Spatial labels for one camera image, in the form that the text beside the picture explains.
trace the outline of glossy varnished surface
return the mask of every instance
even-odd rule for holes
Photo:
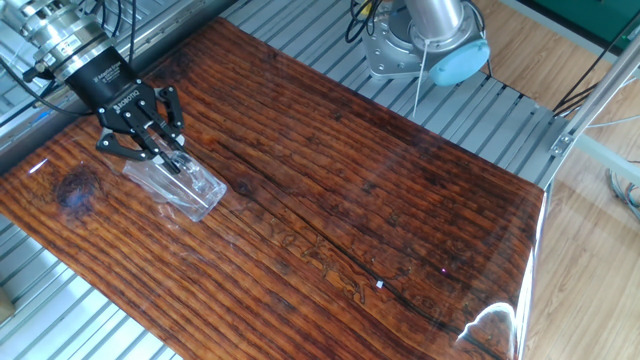
[[[211,214],[154,203],[95,119],[6,175],[0,211],[175,351],[515,356],[542,190],[223,20],[147,80],[179,89],[188,150],[229,185]]]

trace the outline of metal rod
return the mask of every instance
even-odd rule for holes
[[[120,353],[120,355],[118,355],[116,360],[124,360],[127,356],[129,356],[131,351],[133,351],[133,349],[136,346],[138,346],[138,344],[142,341],[142,339],[144,339],[144,337],[147,335],[149,335],[149,332],[147,330],[142,329],[140,334],[131,342],[131,344],[129,344],[129,346],[127,346],[126,349],[122,351],[122,353]]]
[[[93,348],[91,348],[91,351],[89,351],[89,353],[87,355],[85,355],[82,360],[89,360],[93,357],[93,355],[95,355],[98,350],[100,350],[101,347],[104,346],[104,344],[109,341],[113,335],[118,332],[118,330],[120,330],[120,328],[122,328],[122,326],[129,321],[129,319],[131,319],[128,315],[125,315],[111,330],[109,330],[109,332],[102,337],[102,339],[100,339],[100,341],[93,346]]]
[[[0,281],[0,287],[5,286],[9,281],[11,281],[16,275],[18,275],[18,273],[22,270],[24,270],[24,268],[26,268],[27,266],[29,266],[33,260],[35,260],[38,256],[40,256],[43,252],[45,251],[45,249],[43,247],[41,247],[40,249],[38,249],[38,251],[36,251],[35,253],[33,253],[31,256],[29,256],[29,258],[27,258],[27,260],[25,260],[22,264],[20,264],[20,266],[18,266],[17,268],[15,268],[15,270],[13,270],[11,272],[11,274],[7,275],[7,277],[5,277],[4,279],[2,279]]]
[[[567,124],[565,131],[550,150],[553,155],[564,156],[569,152],[575,139],[600,114],[638,65],[640,65],[640,36],[633,39],[620,54],[611,70],[602,78],[584,105]]]
[[[62,314],[58,315],[58,317],[51,324],[49,324],[46,329],[44,329],[35,339],[33,339],[33,341],[31,341],[31,343],[26,348],[24,348],[20,352],[20,354],[16,356],[16,360],[24,358],[40,341],[42,341],[42,339],[44,339],[45,336],[47,336],[56,326],[58,326],[58,324],[60,324],[65,318],[67,318],[67,316],[69,316],[69,314],[73,310],[75,310],[94,291],[95,288],[89,285],[89,288],[78,299],[76,299],[76,301],[74,301],[71,306],[69,306],[64,312],[62,312]]]
[[[640,167],[630,163],[627,159],[616,154],[615,151],[593,140],[587,135],[581,135],[576,140],[576,147],[591,156],[614,173],[624,177],[632,184],[640,184]]]
[[[76,274],[72,274],[64,283],[62,283],[62,285],[60,285],[54,292],[52,292],[51,294],[49,294],[44,301],[42,301],[42,303],[38,304],[38,306],[36,306],[35,309],[33,309],[31,312],[29,312],[28,315],[26,315],[24,317],[24,319],[20,320],[20,322],[13,328],[11,329],[3,338],[0,339],[0,346],[4,345],[4,343],[6,343],[15,333],[18,332],[18,330],[20,330],[26,323],[28,323],[34,316],[36,316],[38,314],[38,312],[45,307],[47,304],[49,304],[51,302],[51,300],[53,300],[53,298],[55,298],[62,290],[66,289],[66,287],[72,282],[74,281],[76,278],[78,277],[78,275]],[[18,313],[20,312],[20,310],[24,309],[26,306],[23,306],[22,308],[16,310],[16,313],[13,314],[13,317],[15,318]]]
[[[105,303],[100,307],[100,309],[98,309],[98,311],[91,315],[89,320],[85,321],[85,323],[82,324],[82,326],[78,330],[76,330],[73,335],[71,335],[67,339],[67,341],[64,342],[64,344],[60,345],[60,347],[58,347],[47,360],[54,360],[60,354],[62,354],[62,352],[65,351],[69,347],[69,345],[71,345],[80,336],[80,334],[82,334],[90,325],[92,325],[96,321],[96,319],[98,319],[107,310],[107,308],[112,305],[113,303],[111,301],[105,299]]]
[[[62,263],[62,261],[60,260],[56,260],[56,262],[54,262],[53,264],[51,264],[42,274],[38,275],[38,277],[36,277],[35,279],[33,279],[33,281],[31,281],[31,283],[29,283],[29,285],[27,285],[24,289],[20,290],[20,292],[18,294],[16,294],[16,296],[13,297],[13,299],[11,299],[11,302],[14,304],[17,304],[20,300],[22,300],[22,298],[29,292],[31,291],[37,284],[40,283],[40,281],[42,281],[42,279],[44,279],[45,277],[47,277],[49,274],[51,274],[53,272],[53,270],[55,268],[58,267],[58,265],[60,265]],[[66,265],[63,264],[64,269],[60,271],[60,274],[62,274],[62,272],[64,272],[64,270],[68,269],[68,267]]]

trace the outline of transparent plastic container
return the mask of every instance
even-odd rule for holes
[[[156,143],[180,168],[173,175],[153,161],[127,161],[122,171],[157,202],[169,202],[193,221],[202,220],[227,191],[227,186],[189,154],[173,151],[154,136]]]

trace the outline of robotic arm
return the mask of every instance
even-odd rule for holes
[[[363,43],[376,78],[415,77],[426,71],[436,85],[452,86],[489,61],[484,17],[471,0],[362,4],[373,4],[370,21],[354,21],[367,27]],[[349,33],[347,39],[354,40]]]
[[[148,131],[173,150],[184,151],[176,89],[154,89],[142,82],[94,16],[78,16],[77,5],[69,0],[0,0],[0,19],[38,49],[33,68],[23,74],[25,81],[39,77],[64,83],[98,117],[103,127],[99,151],[180,172]],[[158,102],[168,119],[158,114]],[[115,134],[131,136],[140,149],[122,146]]]

